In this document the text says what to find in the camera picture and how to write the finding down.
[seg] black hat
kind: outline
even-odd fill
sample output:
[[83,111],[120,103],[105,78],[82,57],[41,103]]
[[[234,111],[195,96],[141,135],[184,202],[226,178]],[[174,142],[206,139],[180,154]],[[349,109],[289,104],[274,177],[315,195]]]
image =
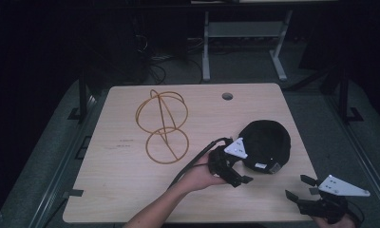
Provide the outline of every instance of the black hat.
[[243,163],[250,169],[274,174],[290,158],[291,137],[281,123],[254,121],[240,132],[239,137],[243,138],[248,155]]

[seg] yellow wire frame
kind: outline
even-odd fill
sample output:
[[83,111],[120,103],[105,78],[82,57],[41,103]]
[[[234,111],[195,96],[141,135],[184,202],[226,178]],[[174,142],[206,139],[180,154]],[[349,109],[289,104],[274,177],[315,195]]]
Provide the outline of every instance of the yellow wire frame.
[[[164,97],[168,97],[168,98],[176,99],[176,100],[178,100],[179,102],[181,102],[181,103],[184,105],[184,107],[185,107],[185,109],[186,109],[186,116],[185,116],[183,122],[182,122],[179,126],[176,125],[176,122],[175,122],[175,120],[173,119],[173,116],[172,116],[172,113],[171,113],[170,110],[169,110],[169,107],[167,106],[166,102],[163,100]],[[160,107],[160,113],[161,113],[162,127],[159,128],[159,129],[157,129],[157,130],[155,130],[155,131],[150,131],[150,130],[145,129],[143,126],[140,125],[140,114],[141,114],[143,108],[144,108],[144,107],[145,107],[150,101],[152,101],[152,100],[154,100],[154,99],[158,99],[158,104],[159,104],[159,107]],[[173,123],[173,126],[166,126],[166,125],[165,125],[164,117],[163,117],[162,105],[164,106],[164,108],[165,108],[166,111],[168,112],[169,117],[170,117],[170,120],[171,120],[172,123]],[[154,162],[156,162],[156,163],[161,163],[161,164],[169,164],[169,163],[177,162],[177,161],[179,161],[180,159],[182,159],[182,158],[184,157],[184,155],[187,153],[188,148],[189,148],[189,139],[188,139],[187,135],[186,135],[182,130],[180,130],[180,128],[181,128],[181,127],[184,125],[184,123],[187,121],[187,117],[188,117],[188,108],[187,108],[187,105],[186,105],[185,102],[184,102],[183,97],[182,97],[179,93],[177,93],[177,92],[173,92],[173,91],[166,91],[166,92],[158,93],[156,90],[151,89],[151,91],[150,91],[150,98],[147,99],[146,101],[144,101],[142,104],[140,104],[139,108],[138,108],[137,111],[136,111],[136,123],[137,123],[137,125],[140,127],[140,129],[142,129],[143,131],[145,131],[145,132],[151,134],[151,135],[148,137],[148,139],[146,140],[145,150],[146,150],[146,154],[148,155],[148,157],[149,157],[152,161],[154,161]],[[172,133],[172,132],[174,132],[174,131],[179,131],[179,132],[184,136],[184,138],[185,138],[186,141],[187,141],[186,149],[185,149],[184,153],[183,153],[180,157],[176,156],[175,152],[174,152],[173,149],[170,147],[169,142],[168,142],[168,140],[167,140],[167,134]],[[161,138],[162,138],[163,141],[165,142],[166,146],[169,148],[169,151],[170,151],[170,152],[172,153],[172,155],[175,157],[174,160],[172,160],[172,161],[158,161],[158,160],[156,160],[155,158],[153,158],[153,157],[151,156],[151,154],[149,153],[149,150],[148,150],[148,145],[149,145],[149,141],[150,141],[150,139],[151,139],[154,135],[160,135],[160,136],[161,136]]]

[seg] white metal stand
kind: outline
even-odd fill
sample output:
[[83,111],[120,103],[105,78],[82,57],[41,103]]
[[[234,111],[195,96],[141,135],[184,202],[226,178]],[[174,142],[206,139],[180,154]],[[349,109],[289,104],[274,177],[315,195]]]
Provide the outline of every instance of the white metal stand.
[[208,38],[209,37],[278,37],[275,49],[270,50],[276,73],[279,80],[286,81],[287,76],[279,61],[288,25],[291,21],[292,10],[288,10],[284,21],[274,22],[209,22],[208,14],[205,12],[204,21],[204,52],[202,53],[202,79],[205,82],[211,80],[210,62],[208,59]]

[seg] table surface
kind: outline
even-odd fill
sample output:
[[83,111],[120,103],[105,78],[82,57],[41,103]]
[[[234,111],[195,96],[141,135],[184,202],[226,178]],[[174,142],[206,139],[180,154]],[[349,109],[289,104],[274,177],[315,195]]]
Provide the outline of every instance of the table surface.
[[[188,108],[188,118],[180,130],[188,136],[189,149],[181,160],[171,164],[156,163],[147,156],[145,144],[150,134],[136,123],[136,111],[150,98],[151,89],[179,93]],[[231,93],[233,99],[222,99],[223,93]],[[184,105],[169,97],[164,101],[176,123],[180,124],[185,119]],[[287,189],[302,199],[311,199],[309,186],[300,181],[300,175],[316,178],[316,174],[279,86],[232,84],[111,88],[73,187],[84,193],[81,197],[69,197],[64,220],[71,223],[127,222],[162,194],[207,144],[222,137],[237,139],[238,133],[256,120],[277,121],[288,130],[292,144],[288,163],[278,173],[268,175],[249,170],[237,162],[234,169],[240,175],[253,177],[253,181],[237,188],[224,184],[189,194],[167,221],[310,219],[300,215],[297,206],[285,197]],[[157,100],[143,108],[139,123],[150,130],[162,127]],[[165,118],[165,125],[172,125],[168,118]],[[168,134],[168,141],[175,153],[185,151],[186,140],[181,133]],[[159,160],[172,158],[161,137],[151,137],[149,151]]]

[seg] dark wall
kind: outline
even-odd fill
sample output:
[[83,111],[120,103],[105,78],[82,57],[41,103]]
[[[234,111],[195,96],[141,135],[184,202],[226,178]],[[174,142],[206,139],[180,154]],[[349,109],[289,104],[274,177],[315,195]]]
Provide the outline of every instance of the dark wall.
[[0,208],[77,78],[56,1],[0,1]]
[[358,83],[380,115],[380,1],[340,4],[320,15],[301,66],[331,64],[340,69],[332,76],[345,73]]

